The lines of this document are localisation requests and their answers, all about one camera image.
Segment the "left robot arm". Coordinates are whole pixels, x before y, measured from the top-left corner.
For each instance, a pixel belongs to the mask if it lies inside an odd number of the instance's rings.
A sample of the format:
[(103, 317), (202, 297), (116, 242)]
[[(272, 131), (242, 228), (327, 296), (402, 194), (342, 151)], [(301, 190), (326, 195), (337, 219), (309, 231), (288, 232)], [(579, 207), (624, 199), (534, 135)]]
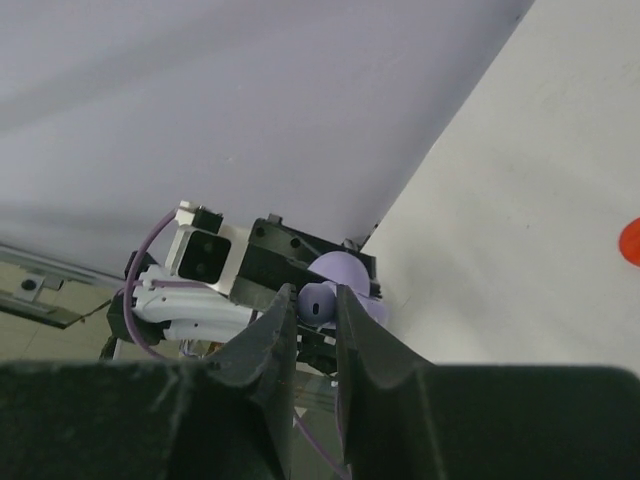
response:
[(379, 324), (388, 322), (375, 258), (295, 230), (277, 216), (250, 229), (225, 223), (203, 207), (180, 207), (152, 232), (177, 231), (164, 262), (134, 252), (125, 285), (107, 318), (119, 340), (224, 344), (266, 312), (279, 289), (292, 285), (299, 323), (298, 357), (325, 375), (337, 370), (336, 289), (346, 285)]

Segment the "purple charging case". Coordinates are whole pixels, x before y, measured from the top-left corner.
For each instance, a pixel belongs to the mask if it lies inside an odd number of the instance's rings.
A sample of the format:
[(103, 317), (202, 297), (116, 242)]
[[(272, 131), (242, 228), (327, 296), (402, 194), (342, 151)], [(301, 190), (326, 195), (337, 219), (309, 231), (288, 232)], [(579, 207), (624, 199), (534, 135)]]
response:
[(355, 293), (356, 298), (368, 315), (383, 327), (388, 323), (388, 308), (371, 294), (370, 279), (365, 265), (355, 256), (341, 251), (329, 252), (314, 260), (308, 270), (322, 277), (311, 283), (330, 282), (335, 286), (346, 285)]

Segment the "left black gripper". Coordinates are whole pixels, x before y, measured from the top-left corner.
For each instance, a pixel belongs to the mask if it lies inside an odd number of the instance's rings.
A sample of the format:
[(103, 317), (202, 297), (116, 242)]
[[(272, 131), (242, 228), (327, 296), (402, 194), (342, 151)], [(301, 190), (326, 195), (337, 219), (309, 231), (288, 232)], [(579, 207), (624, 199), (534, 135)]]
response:
[(301, 290), (308, 283), (325, 281), (327, 277), (312, 272), (310, 265), (332, 252), (347, 253), (360, 260), (367, 271), (370, 293), (375, 299), (382, 297), (374, 257), (295, 230), (283, 225), (280, 218), (270, 216), (257, 219), (252, 226), (234, 281), (234, 303), (269, 305), (284, 284)]

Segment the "purple earbud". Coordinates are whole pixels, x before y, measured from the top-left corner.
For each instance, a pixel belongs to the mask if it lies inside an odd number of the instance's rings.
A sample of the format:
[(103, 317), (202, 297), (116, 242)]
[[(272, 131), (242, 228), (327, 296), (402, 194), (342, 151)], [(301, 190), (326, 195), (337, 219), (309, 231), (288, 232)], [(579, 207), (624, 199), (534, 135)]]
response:
[(336, 291), (330, 282), (305, 285), (297, 299), (300, 320), (311, 327), (336, 327)]

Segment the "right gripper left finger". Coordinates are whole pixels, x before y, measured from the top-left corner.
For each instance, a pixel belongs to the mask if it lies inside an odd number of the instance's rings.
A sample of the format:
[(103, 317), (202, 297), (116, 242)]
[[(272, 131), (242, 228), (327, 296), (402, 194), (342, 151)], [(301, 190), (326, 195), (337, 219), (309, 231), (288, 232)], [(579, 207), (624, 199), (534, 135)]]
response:
[(209, 358), (1, 366), (5, 479), (286, 479), (296, 293)]

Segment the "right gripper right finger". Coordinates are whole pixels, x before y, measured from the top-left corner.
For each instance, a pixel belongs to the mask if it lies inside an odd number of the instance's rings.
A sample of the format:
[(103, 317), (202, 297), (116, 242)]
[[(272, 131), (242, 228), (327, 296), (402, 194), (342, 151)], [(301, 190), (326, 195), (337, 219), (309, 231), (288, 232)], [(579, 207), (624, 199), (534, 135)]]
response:
[(639, 380), (603, 366), (436, 365), (337, 291), (339, 422), (357, 479), (635, 479)]

